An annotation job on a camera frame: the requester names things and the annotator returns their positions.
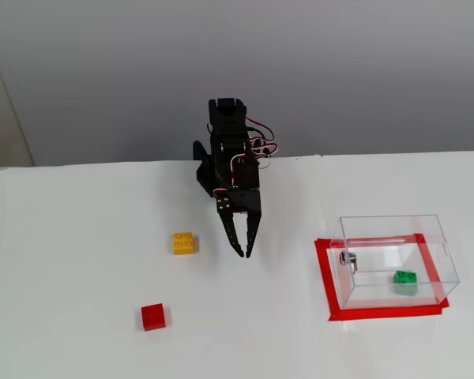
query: transparent container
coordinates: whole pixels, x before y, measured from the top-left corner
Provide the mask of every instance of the transparent container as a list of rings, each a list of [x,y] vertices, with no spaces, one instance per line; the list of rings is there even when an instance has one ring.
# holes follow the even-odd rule
[[[439,304],[459,283],[436,215],[341,217],[329,255],[342,310]]]

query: lego brick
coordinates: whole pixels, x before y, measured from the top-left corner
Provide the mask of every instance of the lego brick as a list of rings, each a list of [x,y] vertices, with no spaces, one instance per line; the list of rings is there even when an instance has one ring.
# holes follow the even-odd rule
[[[172,243],[175,255],[193,254],[194,239],[191,233],[174,233]]]
[[[395,272],[393,282],[397,284],[394,291],[399,295],[414,296],[418,293],[418,279],[414,272],[399,270]]]
[[[155,304],[154,306],[143,306],[141,312],[142,324],[144,325],[144,330],[146,332],[149,330],[165,328],[167,326],[167,324],[165,323],[165,313],[163,304]]]

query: white table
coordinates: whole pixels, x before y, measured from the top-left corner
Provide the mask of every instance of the white table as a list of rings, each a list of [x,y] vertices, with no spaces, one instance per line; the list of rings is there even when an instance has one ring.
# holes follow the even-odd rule
[[[0,378],[474,377],[474,152],[274,159],[251,259],[197,166],[0,171]],[[416,213],[439,214],[452,248],[451,307],[327,322],[313,241],[338,216]],[[176,231],[200,253],[173,256]],[[158,302],[169,327],[142,331]]]

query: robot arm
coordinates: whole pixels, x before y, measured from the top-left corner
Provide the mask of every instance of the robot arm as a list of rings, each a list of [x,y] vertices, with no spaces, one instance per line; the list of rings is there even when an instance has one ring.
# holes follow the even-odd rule
[[[244,257],[239,244],[233,214],[247,213],[246,257],[249,258],[261,219],[258,159],[277,151],[263,137],[251,138],[246,126],[246,107],[239,99],[209,101],[211,155],[199,141],[194,142],[194,159],[201,160],[197,180],[211,197],[216,198],[224,229],[233,249]],[[270,145],[276,149],[271,153]]]

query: red tape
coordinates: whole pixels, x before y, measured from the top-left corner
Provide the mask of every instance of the red tape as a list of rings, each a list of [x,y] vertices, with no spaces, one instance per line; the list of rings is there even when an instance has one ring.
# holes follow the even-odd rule
[[[412,235],[405,237],[390,238],[389,240],[397,240],[399,238],[406,238],[408,241],[415,241],[418,243],[423,261],[425,262],[425,269],[428,277],[433,281],[440,281],[434,262],[425,243],[423,235]],[[363,246],[368,245],[366,241],[369,239],[359,239]],[[323,283],[325,284],[326,298],[329,302],[330,318],[329,321],[350,321],[350,320],[364,320],[368,318],[392,318],[392,317],[414,317],[414,316],[432,316],[442,314],[442,309],[450,306],[448,299],[445,298],[441,303],[431,306],[409,306],[409,307],[382,307],[382,308],[364,308],[357,310],[342,310],[337,301],[337,293],[333,283],[332,272],[330,270],[328,249],[330,248],[330,239],[319,239],[314,242],[316,245],[316,252],[318,254],[319,267],[322,270]]]

